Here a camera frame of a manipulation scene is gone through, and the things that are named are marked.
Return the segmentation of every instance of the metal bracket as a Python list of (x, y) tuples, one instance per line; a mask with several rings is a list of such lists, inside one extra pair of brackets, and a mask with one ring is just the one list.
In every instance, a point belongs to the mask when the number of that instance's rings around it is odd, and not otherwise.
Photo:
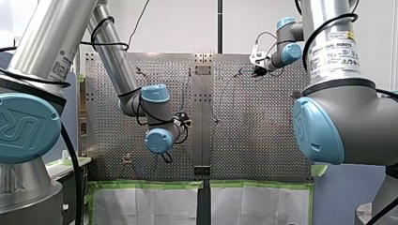
[(194, 167), (195, 175), (210, 175), (210, 167), (209, 166), (195, 166)]
[(196, 75), (211, 75), (211, 66), (195, 66)]
[(125, 156), (123, 156), (122, 162), (123, 162), (123, 164), (131, 164), (132, 163), (132, 155), (126, 154)]

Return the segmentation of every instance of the robot arm label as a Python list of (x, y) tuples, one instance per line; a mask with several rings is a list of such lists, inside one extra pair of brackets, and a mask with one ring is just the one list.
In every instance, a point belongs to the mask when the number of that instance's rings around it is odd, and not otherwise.
[(357, 44), (353, 39), (333, 39), (316, 45), (309, 51), (311, 79), (340, 70), (360, 73)]

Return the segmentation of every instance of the blue joint cap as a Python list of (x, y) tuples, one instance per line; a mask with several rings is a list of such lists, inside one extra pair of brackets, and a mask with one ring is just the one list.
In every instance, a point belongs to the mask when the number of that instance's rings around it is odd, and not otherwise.
[(298, 61), (301, 55), (301, 47), (297, 43), (290, 43), (284, 46), (281, 53), (281, 59), (285, 65), (290, 65)]
[(146, 148), (154, 154), (164, 154), (174, 145), (173, 135), (162, 128), (154, 128), (146, 134)]
[(164, 103), (170, 100), (169, 90), (165, 84), (145, 86), (141, 90), (143, 100), (153, 103)]
[(293, 107), (293, 128), (299, 150), (315, 162), (342, 164), (344, 146), (328, 113), (313, 99), (302, 97)]
[(53, 149), (61, 119), (47, 101), (21, 93), (0, 95), (0, 163), (20, 164)]
[(290, 23), (295, 23), (296, 19), (294, 17), (285, 17), (282, 18), (278, 21), (278, 23), (276, 23), (276, 30), (281, 29), (282, 27), (290, 24)]

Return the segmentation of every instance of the black cable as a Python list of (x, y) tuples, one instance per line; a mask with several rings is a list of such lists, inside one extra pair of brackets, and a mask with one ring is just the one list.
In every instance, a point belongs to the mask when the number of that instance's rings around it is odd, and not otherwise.
[(68, 152), (70, 155), (70, 159), (72, 160), (72, 166), (75, 175), (75, 182), (76, 182), (76, 219), (75, 225), (81, 225), (82, 223), (82, 207), (84, 204), (83, 201), (83, 188), (82, 188), (82, 174), (79, 167), (79, 161), (76, 156), (76, 152), (74, 150), (73, 144), (69, 138), (68, 132), (65, 129), (64, 124), (62, 123), (61, 134), (64, 138), (65, 144), (67, 145)]
[(105, 22), (110, 21), (112, 23), (115, 23), (115, 18), (110, 16), (107, 18), (102, 19), (97, 26), (94, 28), (93, 32), (91, 33), (91, 42), (87, 42), (87, 41), (81, 41), (81, 44), (84, 45), (91, 45), (94, 50), (96, 51), (96, 46), (115, 46), (115, 45), (119, 45), (119, 46), (125, 46), (125, 48), (123, 49), (123, 51), (126, 51), (129, 48), (129, 45), (123, 42), (115, 42), (115, 43), (98, 43), (96, 42), (96, 36), (98, 31), (100, 30), (100, 28), (105, 24)]
[(295, 4), (296, 4), (296, 9), (298, 10), (298, 13), (299, 13), (300, 15), (302, 15), (302, 14), (301, 14), (301, 7), (299, 6), (299, 0), (295, 0)]
[(185, 125), (184, 125), (184, 128), (185, 128), (185, 138), (184, 138), (184, 140), (182, 140), (182, 141), (180, 141), (180, 142), (175, 142), (175, 144), (182, 144), (182, 143), (184, 143), (186, 140), (188, 140), (188, 128), (187, 128), (187, 126), (185, 126)]
[(147, 125), (148, 123), (142, 123), (140, 121), (140, 115), (138, 114), (140, 112), (140, 108), (141, 108), (141, 99), (139, 99), (138, 106), (137, 106), (137, 111), (134, 110), (134, 100), (131, 103), (131, 109), (132, 109), (132, 112), (135, 114), (135, 120), (137, 121), (137, 124), (140, 125), (140, 126)]
[(394, 209), (398, 205), (398, 198), (396, 198), (394, 201), (392, 201), (389, 205), (387, 205), (385, 208), (383, 208), (378, 214), (376, 214), (374, 217), (372, 217), (371, 220), (369, 220), (366, 225), (374, 225), (376, 224), (382, 217), (388, 214), (389, 211)]
[(146, 115), (148, 115), (148, 116), (154, 118), (155, 120), (161, 121), (163, 124), (174, 123), (174, 119), (173, 119), (173, 118), (170, 119), (169, 121), (167, 121), (167, 120), (162, 120), (162, 119), (160, 119), (160, 118), (157, 118), (156, 116), (154, 116), (154, 115), (151, 114), (150, 112), (148, 112), (148, 111), (145, 109), (144, 105), (143, 105), (143, 97), (142, 97), (142, 95), (140, 94), (140, 96), (139, 96), (138, 98), (139, 98), (139, 103), (138, 103), (138, 105), (141, 106), (141, 108), (143, 109), (143, 111), (144, 111), (144, 113), (145, 113)]
[[(5, 51), (11, 51), (11, 50), (16, 50), (17, 47), (6, 47), (6, 48), (1, 48), (0, 53), (5, 52)], [(33, 78), (29, 76), (23, 76), (20, 74), (16, 74), (13, 72), (10, 72), (4, 68), (0, 67), (0, 72), (4, 73), (5, 75), (9, 76), (10, 78), (17, 79), (17, 80), (22, 80), (22, 81), (29, 81), (29, 82), (36, 82), (36, 83), (46, 83), (46, 84), (55, 84), (55, 85), (61, 85), (63, 88), (69, 87), (70, 83), (68, 82), (51, 82), (51, 81), (46, 81), (38, 78)]]
[(313, 33), (308, 37), (307, 42), (305, 43), (304, 50), (302, 53), (302, 65), (307, 70), (307, 53), (310, 50), (310, 46), (313, 43), (313, 41), (316, 39), (316, 37), (331, 23), (339, 21), (343, 18), (353, 18), (352, 22), (355, 22), (358, 19), (358, 15), (355, 13), (346, 13), (342, 14), (340, 16), (337, 16), (335, 18), (332, 18), (330, 20), (325, 21), (320, 25), (316, 30), (313, 31)]
[(15, 43), (14, 43), (13, 47), (1, 48), (0, 53), (5, 52), (5, 51), (12, 51), (12, 50), (16, 50), (16, 49), (17, 49), (17, 46), (15, 46)]
[(97, 32), (100, 30), (100, 28), (103, 26), (103, 24), (107, 21), (111, 21), (112, 23), (115, 23), (115, 18), (110, 16), (107, 18), (102, 19), (97, 26), (94, 28), (93, 32), (91, 32), (91, 42), (94, 43), (96, 42), (96, 36), (97, 36)]
[(145, 10), (146, 10), (146, 7), (148, 6), (149, 1), (150, 1), (150, 0), (147, 0), (147, 1), (146, 1), (145, 5), (144, 5), (144, 8), (143, 8), (143, 11), (141, 12), (140, 17), (138, 18), (137, 23), (135, 24), (134, 30), (132, 31), (132, 33), (131, 33), (131, 35), (130, 35), (129, 44), (128, 44), (128, 48), (126, 49), (126, 51), (130, 48), (131, 39), (132, 39), (132, 37), (135, 35), (135, 32), (137, 32), (138, 25), (140, 24), (140, 21), (141, 21), (141, 19), (143, 18), (144, 12), (145, 12)]
[(91, 45), (93, 46), (114, 46), (114, 45), (119, 45), (119, 46), (125, 46), (125, 48), (123, 49), (123, 51), (126, 51), (129, 48), (129, 45), (123, 42), (115, 42), (115, 43), (95, 43), (95, 42), (87, 42), (87, 41), (81, 41), (81, 44), (84, 45)]
[(172, 163), (173, 162), (173, 158), (170, 155), (170, 153), (166, 152), (165, 154), (161, 154), (161, 157), (163, 158), (165, 163)]
[(376, 92), (381, 93), (381, 94), (385, 94), (385, 95), (388, 95), (388, 96), (391, 96), (391, 97), (394, 97), (394, 98), (398, 98), (398, 94), (394, 93), (394, 92), (391, 92), (391, 91), (386, 91), (386, 90), (383, 90), (383, 89), (376, 89)]
[(354, 13), (357, 10), (358, 5), (360, 4), (360, 0), (357, 0), (357, 3), (354, 6), (354, 9), (352, 9), (352, 13)]

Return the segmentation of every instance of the white paper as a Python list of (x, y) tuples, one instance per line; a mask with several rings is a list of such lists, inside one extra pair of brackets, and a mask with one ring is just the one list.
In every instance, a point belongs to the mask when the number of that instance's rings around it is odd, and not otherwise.
[(309, 190), (212, 188), (212, 225), (308, 225)]
[(94, 197), (94, 225), (195, 225), (197, 189), (102, 189)]
[(211, 224), (239, 225), (243, 188), (211, 189)]

